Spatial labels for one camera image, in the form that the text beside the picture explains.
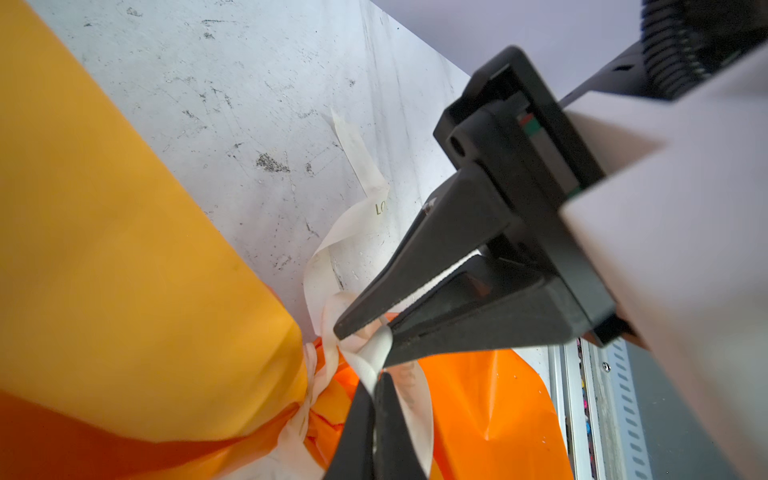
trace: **white ribbon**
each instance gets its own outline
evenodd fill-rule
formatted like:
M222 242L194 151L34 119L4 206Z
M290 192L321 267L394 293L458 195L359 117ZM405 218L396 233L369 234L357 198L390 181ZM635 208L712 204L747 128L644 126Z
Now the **white ribbon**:
M328 248L334 243L372 231L379 223L376 205L386 200L389 185L376 168L366 150L357 126L347 124L333 112L336 136L366 193L366 199L352 205L331 226L320 243L304 272L304 296L315 333L323 338L326 363L317 373L317 358L312 343L304 346L308 384L304 403L288 421L277 440L275 453L278 459L302 479L322 478L323 471L315 463L303 444L308 428L310 407L333 379L339 366L339 347L344 358L360 378L368 393L373 396L376 382L386 357L392 348L392 330L384 318L369 324L359 332L339 341L333 326L341 314L356 298L355 294L341 292L331 265ZM417 362L409 362L388 369L395 383L403 417L409 429L416 457L425 475L429 477L434 449L432 398L429 385Z

